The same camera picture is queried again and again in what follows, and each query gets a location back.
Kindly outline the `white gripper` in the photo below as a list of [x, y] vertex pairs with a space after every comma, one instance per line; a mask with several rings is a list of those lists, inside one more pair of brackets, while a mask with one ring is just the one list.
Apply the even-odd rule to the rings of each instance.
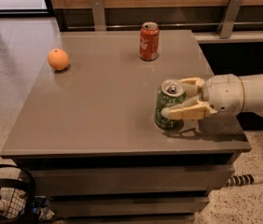
[[165, 107], [160, 114], [171, 120], [205, 119], [216, 116], [236, 116], [242, 111], [244, 95], [241, 80], [232, 75], [218, 75], [204, 80], [200, 77], [188, 77], [179, 82], [186, 91], [187, 97], [201, 93], [203, 102], [195, 105], [173, 105]]

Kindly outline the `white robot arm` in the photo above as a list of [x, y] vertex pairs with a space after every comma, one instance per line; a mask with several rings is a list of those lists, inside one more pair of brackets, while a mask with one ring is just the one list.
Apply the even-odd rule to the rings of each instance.
[[188, 77], [177, 81], [186, 92], [186, 100], [164, 107], [160, 114], [171, 120], [235, 117], [251, 112], [263, 118], [263, 74], [217, 75], [204, 80]]

